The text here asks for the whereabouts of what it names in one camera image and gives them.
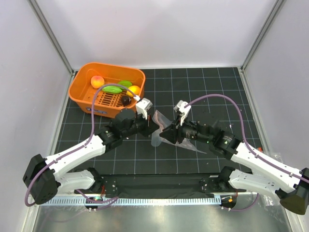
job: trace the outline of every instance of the white clamp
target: white clamp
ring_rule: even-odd
[[[139,97],[139,95],[136,95],[135,97],[133,97],[137,102],[139,102],[140,101],[140,97]]]
[[[138,114],[142,114],[143,118],[147,119],[147,111],[152,107],[152,103],[147,98],[143,98],[141,101],[136,103],[136,111]]]
[[[191,109],[191,106],[185,108],[185,106],[188,103],[185,101],[180,100],[177,105],[174,107],[174,111],[178,114],[180,113],[181,119],[180,119],[180,125],[183,125],[184,120],[188,117],[189,111]]]

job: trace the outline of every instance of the yellow lemon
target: yellow lemon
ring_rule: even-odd
[[[140,93],[140,87],[138,86],[130,86],[129,89],[135,93],[136,95],[138,95]],[[133,95],[132,93],[130,93],[129,91],[126,92],[126,94],[129,96],[129,97],[132,97],[133,98]]]

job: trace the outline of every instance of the black table surface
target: black table surface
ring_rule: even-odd
[[[249,107],[237,68],[193,68],[193,69],[147,69],[144,97],[152,101],[150,110],[161,112],[169,120],[175,117],[173,107],[179,100],[189,102],[200,96],[219,93],[229,96],[241,109],[248,142],[260,147],[261,142]],[[192,106],[188,118],[197,120],[204,113],[219,117],[221,125],[234,134],[241,136],[240,120],[234,106],[221,98],[211,98]],[[110,118],[95,116],[98,129]],[[91,115],[84,113],[69,99],[62,122],[56,152],[61,152],[89,137]],[[94,167],[100,174],[185,174],[218,173],[225,166],[249,172],[250,169],[218,158],[213,155],[207,144],[192,142],[205,153],[195,152],[174,145],[162,143],[151,145],[151,138],[134,135],[123,141],[115,150],[88,160],[72,171]]]

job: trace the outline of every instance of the orange plastic bin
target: orange plastic bin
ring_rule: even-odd
[[[88,63],[79,70],[69,88],[69,97],[88,114],[91,113],[92,100],[97,91],[90,84],[91,78],[95,75],[102,76],[106,84],[118,83],[122,80],[130,81],[134,86],[140,87],[140,98],[144,95],[145,74],[141,70],[110,64]],[[94,114],[114,118],[124,108],[120,101],[124,95],[126,90],[120,94],[100,91],[95,100]],[[131,104],[126,108],[136,111],[135,104],[136,101],[132,98]]]

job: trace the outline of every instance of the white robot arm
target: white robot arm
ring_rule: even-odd
[[[185,105],[187,103],[184,101],[180,101],[176,105],[174,110],[179,115],[170,126],[161,132],[161,137],[173,144],[181,143],[184,138],[208,143],[210,151],[215,155],[240,163],[252,170],[253,174],[248,174],[234,168],[224,167],[217,178],[217,185],[221,189],[246,189],[279,198],[283,207],[297,214],[305,214],[309,202],[309,184],[297,177],[308,180],[309,169],[299,170],[289,167],[250,147],[260,157],[287,170],[290,174],[276,169],[253,156],[241,139],[228,131],[221,130],[217,125],[217,120],[213,123],[205,119],[204,121],[197,121],[196,124],[187,121],[186,117],[190,107],[184,108]],[[92,137],[87,146],[52,164],[49,169],[43,172],[31,189],[35,203],[45,203],[57,193],[66,193],[75,189],[88,189],[97,192],[104,185],[104,182],[94,168],[77,173],[67,172],[86,160],[116,148],[122,144],[124,138],[132,134],[151,135],[159,128],[147,114],[147,110],[151,106],[149,100],[143,99],[136,105],[137,113],[128,109],[122,110],[108,126]],[[45,159],[40,155],[34,156],[24,175],[26,186],[29,186],[35,174],[45,165],[86,142],[87,140]]]

